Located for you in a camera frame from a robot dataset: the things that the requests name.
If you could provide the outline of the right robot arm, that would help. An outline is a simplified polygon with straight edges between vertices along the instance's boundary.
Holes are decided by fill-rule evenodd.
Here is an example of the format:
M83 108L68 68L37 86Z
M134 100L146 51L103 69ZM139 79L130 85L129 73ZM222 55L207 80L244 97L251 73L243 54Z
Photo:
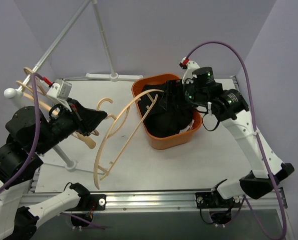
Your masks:
M232 197L247 195L259 199L294 172L271 149L252 121L251 109L236 89L224 89L216 82L211 67L187 68L183 79L168 80L163 106L204 107L234 137L246 156L251 171L239 180L225 180L211 193L212 203L223 206Z

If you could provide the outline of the wooden hanger for denim skirt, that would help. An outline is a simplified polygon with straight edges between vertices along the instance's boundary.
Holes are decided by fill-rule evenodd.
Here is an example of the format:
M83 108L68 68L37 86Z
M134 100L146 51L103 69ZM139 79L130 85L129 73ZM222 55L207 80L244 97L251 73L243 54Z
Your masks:
M27 99L29 99L32 102L34 101L34 97L28 93L24 93L24 97L26 97ZM51 109L51 107L48 104L46 104L45 102L43 102L42 100L38 100L38 102L39 102L39 106L42 107L43 109L45 109L47 111L49 111ZM80 134L78 132L72 133L71 136L84 142L90 149L94 149L96 146L96 143L88 136L83 136L82 134Z

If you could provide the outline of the wooden hanger for black skirt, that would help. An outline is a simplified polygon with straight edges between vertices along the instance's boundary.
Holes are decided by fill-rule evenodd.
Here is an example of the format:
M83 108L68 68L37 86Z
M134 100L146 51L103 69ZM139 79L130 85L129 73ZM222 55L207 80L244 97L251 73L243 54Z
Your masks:
M136 97L133 97L133 99L124 106L124 108L120 111L120 113L118 115L110 114L108 116L108 118L112 118L114 121L111 123L111 125L108 128L105 136L103 137L103 139L101 141L101 144L99 146L99 149L97 151L96 157L95 157L94 166L93 166L93 181L94 181L94 185L95 185L96 189L100 190L99 181L103 180L110 173L113 166L116 164L117 160L119 159L119 157L122 155L123 151L125 150L125 148L129 144L130 140L133 138L136 131L138 130L140 125L143 123L143 121L147 117L148 113L151 112L154 105L157 103L158 94L156 94L155 97L153 98L151 96L151 93L162 93L162 92L163 91L159 90L159 89L149 89L149 90L146 90L144 92L141 92ZM148 97L148 99L151 101L151 105L146 106L147 110L146 110L145 114L142 116L142 118L140 119L138 125L133 130L133 132L131 133L129 138L126 140L125 144L121 148L121 150L118 153L118 155L116 156L116 158L113 161L110 162L110 167L109 168L101 167L100 166L100 158L101 158L101 155L102 155L102 152L104 150L104 147L105 147L105 144L106 144L107 140L109 138L111 138L113 135L115 135L122 128L122 126L125 124L125 122L127 120L127 117L129 115L131 105L137 103L138 101L140 101L141 97L143 97L143 96Z

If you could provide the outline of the white pleated skirt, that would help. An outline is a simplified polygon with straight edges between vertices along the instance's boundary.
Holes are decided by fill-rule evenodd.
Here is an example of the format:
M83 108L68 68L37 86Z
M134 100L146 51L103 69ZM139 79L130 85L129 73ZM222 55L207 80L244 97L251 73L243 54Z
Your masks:
M191 123L189 125L187 125L185 128L181 129L179 131L179 133L181 134L181 133L185 133L185 132L191 130L193 128L194 122L195 122L195 120L192 120Z

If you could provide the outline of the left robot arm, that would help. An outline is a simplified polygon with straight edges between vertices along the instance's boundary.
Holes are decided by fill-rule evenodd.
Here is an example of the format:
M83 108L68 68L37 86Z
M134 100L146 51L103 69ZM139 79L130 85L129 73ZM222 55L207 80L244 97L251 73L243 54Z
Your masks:
M36 205L20 206L36 170L40 156L74 132L88 136L107 117L102 110L83 107L70 98L69 106L57 104L59 113L45 117L35 106L17 110L6 123L9 132L0 147L0 240L28 240L36 230L56 215L71 209L90 207L92 197L80 183Z

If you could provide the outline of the black skirt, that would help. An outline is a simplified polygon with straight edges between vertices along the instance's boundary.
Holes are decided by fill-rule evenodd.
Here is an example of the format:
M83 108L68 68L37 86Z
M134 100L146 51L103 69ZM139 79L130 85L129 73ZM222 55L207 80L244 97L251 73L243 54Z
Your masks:
M151 89L162 90L162 84L146 84L144 85L142 91ZM157 138L166 138L175 134L179 134L179 131L181 129L184 129L187 125L191 123L191 121L193 120L194 112L194 108L187 102L189 110L184 115L176 113L160 113L160 99L162 97L162 93L163 92L151 93L151 96L153 98L156 94L158 94L158 100L151 112L148 113L147 117L144 120L144 125L147 131Z

